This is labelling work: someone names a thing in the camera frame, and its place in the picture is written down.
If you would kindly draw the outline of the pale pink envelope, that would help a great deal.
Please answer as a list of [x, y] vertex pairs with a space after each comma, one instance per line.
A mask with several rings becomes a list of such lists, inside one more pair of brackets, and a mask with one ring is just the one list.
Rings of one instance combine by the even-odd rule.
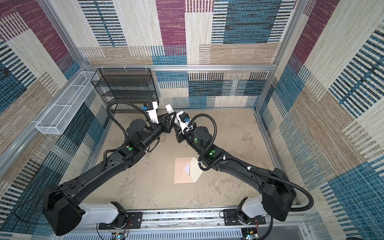
[[196, 183], [202, 173], [196, 158], [175, 158], [174, 184]]

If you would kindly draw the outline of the white glue stick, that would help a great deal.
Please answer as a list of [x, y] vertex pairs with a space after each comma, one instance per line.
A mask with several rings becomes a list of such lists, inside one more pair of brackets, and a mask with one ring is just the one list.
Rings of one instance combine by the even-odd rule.
[[173, 108], [172, 108], [172, 106], [170, 104], [166, 105], [166, 110], [167, 110], [168, 114], [171, 114], [171, 113], [174, 112], [174, 110], [173, 110]]

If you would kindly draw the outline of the pink red letter card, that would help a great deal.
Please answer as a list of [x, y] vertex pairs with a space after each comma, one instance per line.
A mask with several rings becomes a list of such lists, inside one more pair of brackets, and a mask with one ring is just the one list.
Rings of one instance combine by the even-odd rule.
[[187, 175], [190, 176], [190, 174], [191, 174], [191, 164], [188, 163], [184, 170], [187, 173]]

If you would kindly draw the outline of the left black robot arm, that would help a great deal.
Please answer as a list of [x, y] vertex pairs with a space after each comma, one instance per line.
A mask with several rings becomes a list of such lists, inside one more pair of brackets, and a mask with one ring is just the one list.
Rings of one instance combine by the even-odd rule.
[[135, 165], [161, 134], [171, 132], [175, 118], [176, 113], [173, 112], [161, 115], [156, 123], [147, 124], [143, 119], [132, 121], [127, 129], [123, 129], [123, 144], [107, 150], [101, 163], [61, 185], [47, 186], [43, 197], [43, 215], [54, 233], [63, 236], [77, 226], [93, 224], [124, 229], [128, 216], [118, 202], [87, 206], [83, 200], [109, 179]]

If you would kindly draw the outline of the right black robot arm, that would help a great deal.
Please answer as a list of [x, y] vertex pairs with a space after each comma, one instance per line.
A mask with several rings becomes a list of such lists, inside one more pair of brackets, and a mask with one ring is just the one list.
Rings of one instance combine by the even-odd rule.
[[179, 143], [186, 141], [199, 155], [207, 170], [214, 169], [247, 183], [262, 195], [263, 209], [278, 221], [285, 221], [297, 196], [289, 185], [287, 175], [280, 169], [268, 170], [250, 165], [214, 144], [217, 127], [210, 134], [208, 128], [193, 124], [192, 130], [182, 130], [173, 124]]

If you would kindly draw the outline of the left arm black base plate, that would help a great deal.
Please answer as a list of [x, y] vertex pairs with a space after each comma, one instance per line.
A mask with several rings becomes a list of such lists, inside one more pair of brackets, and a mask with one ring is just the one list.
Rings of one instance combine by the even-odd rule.
[[123, 231], [128, 229], [139, 229], [141, 227], [142, 217], [142, 212], [128, 212], [125, 214], [118, 214], [117, 218], [112, 223], [99, 224], [98, 230]]

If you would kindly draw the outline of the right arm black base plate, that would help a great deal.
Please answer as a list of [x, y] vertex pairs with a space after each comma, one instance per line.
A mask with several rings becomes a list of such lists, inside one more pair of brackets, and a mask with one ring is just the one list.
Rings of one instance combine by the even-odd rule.
[[245, 214], [239, 214], [236, 209], [221, 210], [219, 216], [224, 220], [225, 226], [256, 226], [265, 225], [267, 223], [263, 216], [249, 218]]

